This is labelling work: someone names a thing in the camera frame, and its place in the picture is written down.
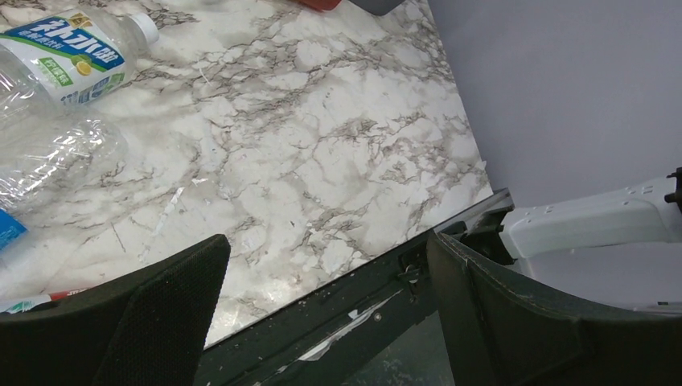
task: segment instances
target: plastic bottle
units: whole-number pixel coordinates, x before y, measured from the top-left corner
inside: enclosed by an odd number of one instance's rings
[[[0,250],[52,225],[45,205],[117,169],[128,150],[120,130],[87,107],[0,130]]]
[[[157,40],[146,14],[117,17],[87,6],[1,33],[0,128],[128,83],[137,58]]]

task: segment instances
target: black metal frame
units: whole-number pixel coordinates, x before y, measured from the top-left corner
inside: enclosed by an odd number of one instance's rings
[[[431,232],[459,233],[486,211],[511,203],[507,190],[384,253],[232,337],[209,347],[197,386],[340,384],[411,326],[436,311],[426,262]],[[386,301],[369,320],[335,341],[317,360],[299,360],[362,313]]]

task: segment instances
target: blue and white label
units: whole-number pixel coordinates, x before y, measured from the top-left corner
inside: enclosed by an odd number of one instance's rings
[[[26,233],[26,227],[0,209],[0,250]]]
[[[67,10],[0,34],[57,101],[83,104],[124,82],[125,58],[82,11]]]

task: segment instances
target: red object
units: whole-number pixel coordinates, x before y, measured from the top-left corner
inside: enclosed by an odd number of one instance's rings
[[[333,10],[341,0],[298,0],[315,10]]]

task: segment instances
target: marble countertop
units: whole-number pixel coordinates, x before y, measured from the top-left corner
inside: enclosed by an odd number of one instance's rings
[[[76,6],[11,0],[0,27]],[[488,197],[426,0],[376,18],[285,0],[81,0],[161,39],[93,107],[130,152],[45,208],[0,298],[98,285],[216,233],[232,258],[207,344]]]

